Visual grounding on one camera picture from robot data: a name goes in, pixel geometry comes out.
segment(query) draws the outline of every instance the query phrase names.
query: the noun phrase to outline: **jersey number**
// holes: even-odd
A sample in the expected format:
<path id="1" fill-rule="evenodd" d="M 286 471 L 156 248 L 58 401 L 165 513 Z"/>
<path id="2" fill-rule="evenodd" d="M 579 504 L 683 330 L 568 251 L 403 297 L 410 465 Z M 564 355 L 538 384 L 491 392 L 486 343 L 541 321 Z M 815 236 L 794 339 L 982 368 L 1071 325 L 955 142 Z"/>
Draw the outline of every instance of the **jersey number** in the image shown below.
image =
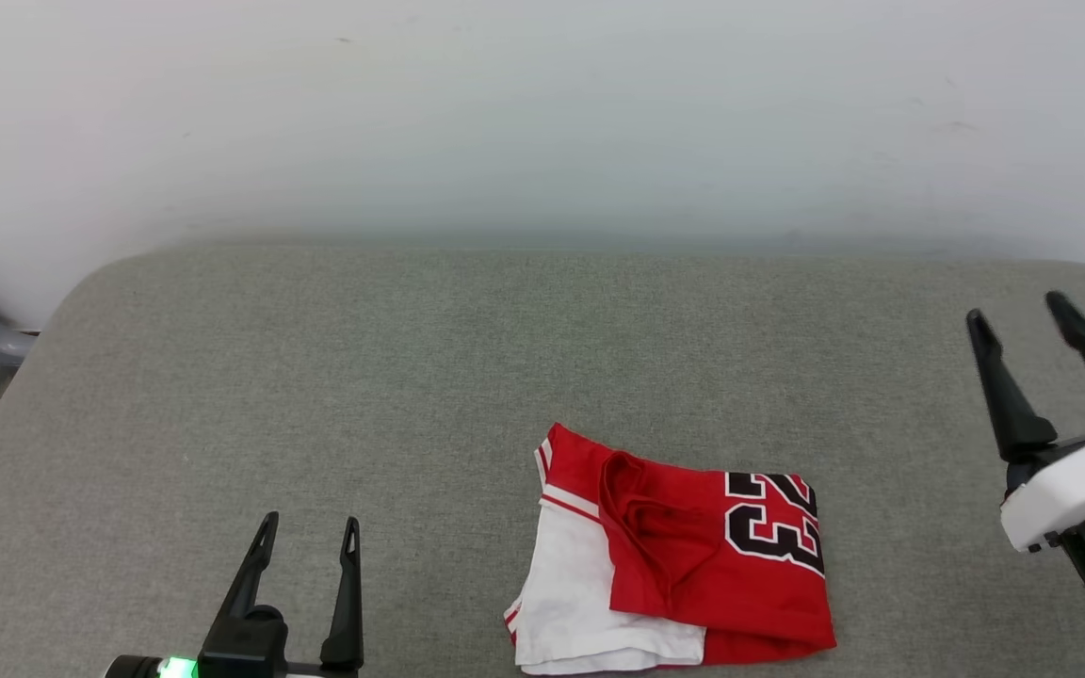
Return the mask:
<path id="1" fill-rule="evenodd" d="M 727 496 L 745 501 L 727 511 L 727 540 L 748 557 L 792 562 L 824 575 L 815 490 L 800 482 L 779 474 L 728 473 Z M 770 489 L 780 498 L 766 502 Z M 767 507 L 780 501 L 789 510 L 775 511 L 783 516 L 769 516 Z"/>

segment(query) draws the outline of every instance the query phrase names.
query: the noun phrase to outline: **white backdrop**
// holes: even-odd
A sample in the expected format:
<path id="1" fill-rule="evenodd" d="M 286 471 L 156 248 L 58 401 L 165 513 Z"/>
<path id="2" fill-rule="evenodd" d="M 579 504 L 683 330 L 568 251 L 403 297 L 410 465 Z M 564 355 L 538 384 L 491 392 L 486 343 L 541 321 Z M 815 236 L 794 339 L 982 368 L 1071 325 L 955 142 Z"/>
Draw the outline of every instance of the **white backdrop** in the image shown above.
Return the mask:
<path id="1" fill-rule="evenodd" d="M 12 323 L 354 238 L 1085 260 L 1085 3 L 0 0 Z"/>

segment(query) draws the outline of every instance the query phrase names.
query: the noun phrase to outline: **gray tablecloth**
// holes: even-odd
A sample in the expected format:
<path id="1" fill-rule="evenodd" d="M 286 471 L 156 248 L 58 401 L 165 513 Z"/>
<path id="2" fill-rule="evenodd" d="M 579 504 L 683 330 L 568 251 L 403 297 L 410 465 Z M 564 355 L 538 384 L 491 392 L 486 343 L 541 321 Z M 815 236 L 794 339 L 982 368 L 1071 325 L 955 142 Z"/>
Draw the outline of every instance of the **gray tablecloth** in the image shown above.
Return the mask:
<path id="1" fill-rule="evenodd" d="M 1085 675 L 1063 553 L 1013 553 L 963 317 L 1085 431 L 1042 304 L 1085 266 L 197 248 L 92 274 L 0 402 L 0 675 L 194 653 L 264 512 L 291 660 L 365 537 L 366 677 L 515 675 L 529 451 L 561 421 L 818 492 L 839 649 L 689 675 Z"/>

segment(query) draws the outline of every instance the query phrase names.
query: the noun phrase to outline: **green light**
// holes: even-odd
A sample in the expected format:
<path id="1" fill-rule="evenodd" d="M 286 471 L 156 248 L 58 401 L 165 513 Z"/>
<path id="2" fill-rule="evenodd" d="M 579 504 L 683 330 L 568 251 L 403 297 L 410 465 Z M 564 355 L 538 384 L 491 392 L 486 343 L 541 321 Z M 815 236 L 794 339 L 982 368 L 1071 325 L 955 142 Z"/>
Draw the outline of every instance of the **green light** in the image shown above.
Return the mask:
<path id="1" fill-rule="evenodd" d="M 195 678 L 195 661 L 182 660 L 181 656 L 173 656 L 159 666 L 158 675 L 162 678 Z"/>

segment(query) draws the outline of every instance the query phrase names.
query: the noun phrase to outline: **red jersey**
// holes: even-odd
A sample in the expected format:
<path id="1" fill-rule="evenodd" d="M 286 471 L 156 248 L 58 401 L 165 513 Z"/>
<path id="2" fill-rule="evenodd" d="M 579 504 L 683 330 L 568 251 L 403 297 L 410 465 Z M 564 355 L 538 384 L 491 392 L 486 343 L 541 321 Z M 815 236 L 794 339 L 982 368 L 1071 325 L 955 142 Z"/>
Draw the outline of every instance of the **red jersey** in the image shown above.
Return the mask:
<path id="1" fill-rule="evenodd" d="M 703 664 L 835 647 L 817 502 L 800 476 L 668 466 L 560 424 L 547 443 L 544 499 L 602 524 L 612 610 L 706 627 Z"/>

